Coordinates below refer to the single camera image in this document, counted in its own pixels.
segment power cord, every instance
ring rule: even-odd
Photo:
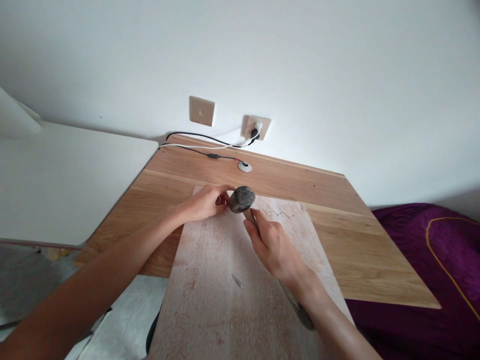
[[[221,144],[224,144],[224,145],[230,145],[232,148],[241,148],[242,147],[242,146],[238,146],[236,144],[229,144],[228,142],[218,140],[218,139],[216,139],[214,137],[211,137],[211,136],[208,136],[208,135],[203,135],[203,134],[199,134],[199,133],[196,133],[196,132],[186,132],[186,131],[173,131],[166,136],[165,141],[168,141],[169,137],[172,136],[172,135],[175,135],[175,134],[200,136],[200,137],[204,137],[204,138],[216,141],[217,143],[221,143]],[[258,139],[259,137],[260,137],[259,131],[256,128],[254,128],[251,132],[251,142],[247,146],[253,144],[254,141],[256,139]]]
[[[163,143],[162,145],[160,145],[158,148],[160,149],[162,146],[164,145],[175,145],[175,144],[168,144],[168,143]],[[196,153],[199,153],[199,154],[202,154],[202,155],[205,155],[209,158],[212,158],[212,159],[232,159],[232,160],[235,160],[235,161],[238,161],[240,163],[242,163],[244,166],[248,166],[248,164],[245,162],[245,161],[242,161],[240,160],[239,158],[237,157],[230,157],[230,156],[221,156],[221,155],[218,155],[218,154],[214,154],[214,153],[204,153],[204,152],[201,152],[201,151],[198,151],[198,150],[195,150],[195,149],[192,149],[192,148],[189,148],[189,147],[184,147],[184,146],[180,146],[180,145],[175,145],[176,147],[179,147],[179,148],[182,148],[182,149],[185,149],[185,150],[190,150],[190,151],[194,151]]]
[[[242,148],[242,147],[250,146],[254,143],[255,140],[257,140],[260,137],[260,130],[262,129],[262,123],[257,121],[254,126],[255,126],[254,129],[251,131],[251,138],[248,139],[248,140],[250,140],[250,143],[248,143],[248,144],[245,144],[248,140],[237,142],[237,143],[234,143],[234,144],[229,144],[227,142],[218,140],[214,137],[199,134],[199,133],[196,133],[196,132],[174,131],[174,132],[169,133],[166,136],[165,141],[167,141],[169,139],[169,137],[174,135],[174,134],[185,134],[185,135],[195,135],[195,136],[201,136],[201,137],[204,137],[204,138],[208,138],[208,139],[214,140],[216,142],[225,144],[225,146],[208,147],[208,146],[172,144],[172,143],[165,142],[162,145],[160,145],[158,147],[158,149],[160,150],[160,148],[166,147],[166,146],[176,146],[176,147],[179,147],[179,148],[182,148],[182,149],[185,149],[185,150],[190,150],[190,151],[205,155],[205,156],[207,156],[209,158],[212,158],[212,159],[232,159],[232,160],[241,162],[243,164],[243,166],[248,166],[248,163],[246,163],[246,162],[244,162],[244,161],[242,161],[242,160],[240,160],[239,158],[236,158],[236,157],[221,156],[221,155],[218,155],[218,154],[215,154],[215,153],[204,153],[204,152],[201,152],[201,151],[198,151],[198,150],[194,150],[193,148],[196,148],[196,149],[213,149],[214,150],[214,149],[225,149],[225,148],[230,148],[230,147],[232,147],[232,148]]]

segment wall outlet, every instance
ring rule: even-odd
[[[255,129],[255,123],[257,121],[261,122],[260,137],[257,140],[263,140],[265,138],[272,119],[250,115],[246,120],[245,131],[243,132],[243,137],[245,139],[250,139],[250,137],[252,136],[252,130]]]
[[[190,96],[188,102],[190,121],[211,127],[214,122],[215,103],[196,96]]]

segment yellow trim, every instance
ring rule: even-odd
[[[475,225],[480,225],[480,223],[476,222],[476,221],[473,221],[473,220],[470,220],[470,219],[465,219],[465,218],[462,218],[462,217],[438,217],[438,218],[435,218],[435,219],[432,219],[428,222],[428,226],[426,227],[426,232],[425,232],[425,237],[426,237],[426,245],[428,246],[428,248],[430,249],[433,257],[436,259],[436,261],[440,264],[441,268],[443,269],[443,271],[445,271],[445,273],[448,275],[448,277],[450,278],[450,280],[453,282],[453,284],[456,286],[457,290],[460,292],[460,295],[463,297],[463,299],[466,301],[466,303],[468,304],[468,306],[470,307],[470,309],[473,311],[473,313],[475,314],[476,318],[478,319],[478,321],[480,321],[480,315],[475,311],[473,305],[470,303],[470,301],[467,299],[467,297],[465,296],[465,294],[463,293],[463,291],[460,289],[460,286],[457,284],[457,282],[455,281],[455,279],[452,277],[452,275],[450,275],[450,273],[447,271],[447,269],[444,267],[444,265],[440,262],[439,258],[437,257],[437,255],[435,255],[432,247],[430,246],[430,226],[432,225],[433,222],[435,221],[438,221],[438,220],[448,220],[448,219],[451,219],[451,220],[464,220],[464,221],[468,221],[469,223],[472,223],[472,224],[475,224]]]

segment hand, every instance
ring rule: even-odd
[[[251,209],[260,229],[260,234],[250,220],[244,220],[251,244],[261,263],[275,278],[280,280],[293,293],[300,281],[312,271],[290,241],[279,222],[268,221],[264,214]]]
[[[235,190],[232,185],[205,185],[178,208],[184,215],[184,222],[197,221],[223,213],[229,208],[230,196],[227,190]]]

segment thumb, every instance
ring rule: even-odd
[[[253,250],[255,250],[255,252],[258,255],[259,252],[262,252],[266,249],[265,244],[262,241],[262,238],[260,237],[259,231],[255,227],[255,225],[252,224],[250,220],[247,220],[247,219],[243,220],[243,225],[245,226],[246,232],[250,236]]]

